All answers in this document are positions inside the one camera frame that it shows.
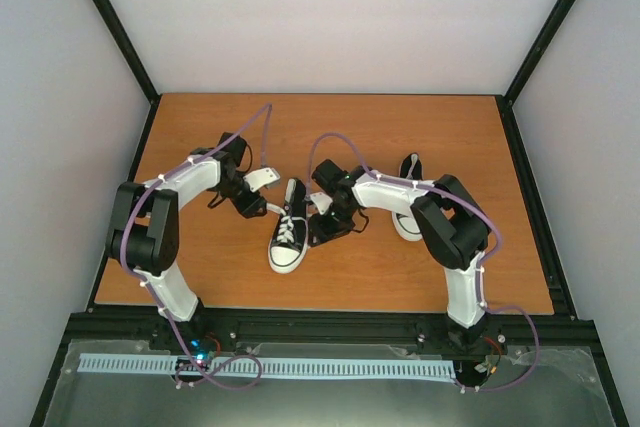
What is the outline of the black canvas sneaker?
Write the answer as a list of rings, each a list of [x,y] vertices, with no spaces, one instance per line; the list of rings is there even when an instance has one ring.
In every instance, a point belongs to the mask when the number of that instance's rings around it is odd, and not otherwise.
[[[268,247],[268,262],[278,274],[293,272],[308,248],[306,188],[298,178],[288,180],[283,205]]]
[[[423,169],[419,154],[413,152],[404,158],[399,167],[399,176],[410,180],[422,180]],[[392,221],[396,232],[401,238],[409,242],[422,240],[422,235],[415,219],[399,213],[392,214]]]

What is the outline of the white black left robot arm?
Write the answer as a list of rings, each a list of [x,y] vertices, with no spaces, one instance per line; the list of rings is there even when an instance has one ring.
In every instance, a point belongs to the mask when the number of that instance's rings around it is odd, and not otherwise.
[[[176,321],[172,335],[186,349],[206,342],[208,325],[194,315],[200,299],[177,263],[179,213],[210,191],[216,200],[230,200],[244,218],[264,216],[267,201],[260,190],[278,182],[280,176],[271,167],[242,170],[247,148],[242,137],[226,132],[218,146],[198,148],[173,170],[144,183],[125,182],[116,191],[106,255],[153,291],[159,314]]]

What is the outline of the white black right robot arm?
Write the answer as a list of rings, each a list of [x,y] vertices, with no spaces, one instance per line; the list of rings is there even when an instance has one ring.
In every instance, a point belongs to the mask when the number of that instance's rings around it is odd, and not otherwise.
[[[488,247],[490,229],[456,177],[424,180],[419,155],[411,153],[402,161],[397,177],[376,170],[367,174],[361,166],[348,172],[327,159],[315,168],[311,179],[321,189],[311,196],[316,207],[309,219],[312,247],[354,232],[354,216],[365,209],[388,211],[398,235],[410,242],[424,242],[443,267],[449,320],[464,329],[481,321],[484,311],[473,269]]]

